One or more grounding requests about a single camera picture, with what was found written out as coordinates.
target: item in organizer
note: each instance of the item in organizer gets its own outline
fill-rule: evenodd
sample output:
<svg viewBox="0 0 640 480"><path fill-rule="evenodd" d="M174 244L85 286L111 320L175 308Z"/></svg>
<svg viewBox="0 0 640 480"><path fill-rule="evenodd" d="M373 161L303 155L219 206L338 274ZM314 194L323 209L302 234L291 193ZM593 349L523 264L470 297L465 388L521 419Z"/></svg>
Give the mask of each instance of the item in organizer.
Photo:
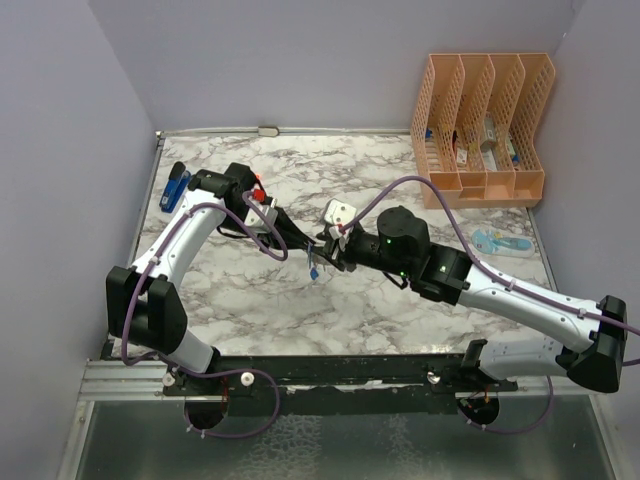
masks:
<svg viewBox="0 0 640 480"><path fill-rule="evenodd" d="M511 133L507 135L507 153L509 154L509 158L513 163L514 167L517 167L520 164L520 157L516 153L516 149L513 146L513 138L511 137Z"/></svg>
<svg viewBox="0 0 640 480"><path fill-rule="evenodd" d="M489 149L482 152L482 160L484 161L484 168L490 172L497 172L498 166L496 164L496 157L493 154L493 150Z"/></svg>
<svg viewBox="0 0 640 480"><path fill-rule="evenodd" d="M476 250L487 255L528 258L536 252L530 238L493 228L479 228L473 232L471 243Z"/></svg>
<svg viewBox="0 0 640 480"><path fill-rule="evenodd" d="M458 151L456 153L456 163L459 167L467 166L467 151L462 147L458 147Z"/></svg>
<svg viewBox="0 0 640 480"><path fill-rule="evenodd" d="M480 149L489 150L496 144L496 126L493 123L493 117L489 112L484 117L482 132L480 135Z"/></svg>

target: white marble surface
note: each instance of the white marble surface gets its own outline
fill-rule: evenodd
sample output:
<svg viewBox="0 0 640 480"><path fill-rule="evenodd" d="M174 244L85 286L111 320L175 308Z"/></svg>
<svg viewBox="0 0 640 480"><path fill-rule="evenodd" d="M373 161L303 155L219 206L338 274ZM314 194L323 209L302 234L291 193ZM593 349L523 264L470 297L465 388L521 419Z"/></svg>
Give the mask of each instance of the white marble surface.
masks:
<svg viewBox="0 0 640 480"><path fill-rule="evenodd" d="M408 136L168 138L138 255L170 220L158 202L178 160L192 173L200 168L224 171L234 161L249 164L278 204L313 235L321 230L317 218L329 199L362 208L391 181L416 172ZM459 246L444 213L422 207L415 183L393 191L363 226L375 231L377 214L399 204L428 222L432 241ZM478 227L488 226L533 237L524 209L461 210L455 216L467 238ZM539 251L526 259L480 257L506 273L548 286ZM321 268L320 278L313 282L306 262L300 251L279 263L249 240L212 234L180 289L190 328L223 354L241 355L463 352L477 338L539 335L495 315L421 299L399 290L380 272L362 267L353 273ZM117 340L114 356L119 352Z"/></svg>

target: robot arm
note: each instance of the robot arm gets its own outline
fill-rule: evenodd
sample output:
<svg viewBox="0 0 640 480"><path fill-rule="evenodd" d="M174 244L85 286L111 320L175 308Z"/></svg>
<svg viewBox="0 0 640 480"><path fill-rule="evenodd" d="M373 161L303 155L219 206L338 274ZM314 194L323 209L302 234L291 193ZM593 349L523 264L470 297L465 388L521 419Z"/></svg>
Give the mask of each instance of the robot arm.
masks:
<svg viewBox="0 0 640 480"><path fill-rule="evenodd" d="M279 248L269 225L256 217L242 195L254 188L257 179L248 167L231 164L224 174L201 170L189 184L180 211L190 211L195 205L207 203L228 208L256 232L271 248ZM527 325L546 336L523 342L472 341L456 368L433 372L455 384L460 391L493 385L511 376L568 376L586 388L614 392L619 386L626 335L623 330L584 314L571 314L550 306L543 300L553 300L626 321L624 302L614 298L596 304L590 300L560 295L544 288L526 284L503 274L486 264L485 269L508 282L503 286L473 263L467 253L432 243L426 222L416 218L404 207L390 208L377 219L377 234L367 233L356 223L342 232L342 225L351 222L355 208L332 200L323 214L325 229L318 239L323 245L302 233L275 206L275 200L264 195L259 208L284 239L288 249L312 245L312 252L340 270L353 271L357 265L382 271L401 278L401 288L434 302L464 305L502 315ZM209 234L218 227L241 231L222 211L202 208L176 230L174 217L154 245L130 269L114 267L107 277L107 307L109 331L121 337L135 286L149 260L156 263L144 284L146 301L137 299L131 319L130 338L134 343L153 348L176 364L202 373L215 370L220 353L204 344L187 328L187 316L177 294L182 278ZM158 248L171 238L160 259L154 257ZM535 292L538 299L514 289L520 287Z"/></svg>
<svg viewBox="0 0 640 480"><path fill-rule="evenodd" d="M426 222L404 207L380 214L377 235L358 223L341 232L341 224L354 218L355 209L337 200L329 202L324 214L321 256L337 268L351 271L364 265L397 275L402 279L397 283L400 288L410 287L428 300L495 313L545 335L519 342L473 341L457 375L485 385L515 376L567 376L591 390L618 390L626 334L588 315L626 322L621 300L607 296L596 303L572 298L517 280L483 262L478 267L466 252L432 243Z"/></svg>

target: gray wall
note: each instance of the gray wall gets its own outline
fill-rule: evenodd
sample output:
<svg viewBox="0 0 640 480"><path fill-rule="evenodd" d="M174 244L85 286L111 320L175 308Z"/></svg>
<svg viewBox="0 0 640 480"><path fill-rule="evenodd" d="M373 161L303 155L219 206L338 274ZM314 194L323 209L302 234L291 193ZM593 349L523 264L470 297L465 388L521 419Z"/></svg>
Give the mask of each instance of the gray wall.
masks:
<svg viewBox="0 0 640 480"><path fill-rule="evenodd" d="M640 3L588 0L555 56L557 85L538 138L548 172L536 219L572 295L627 301L640 326ZM629 337L627 358L640 356ZM611 397L640 474L640 367Z"/></svg>
<svg viewBox="0 0 640 480"><path fill-rule="evenodd" d="M159 129L408 127L428 53L553 51L581 0L89 0Z"/></svg>
<svg viewBox="0 0 640 480"><path fill-rule="evenodd" d="M0 469L54 478L153 127L83 0L0 6Z"/></svg>

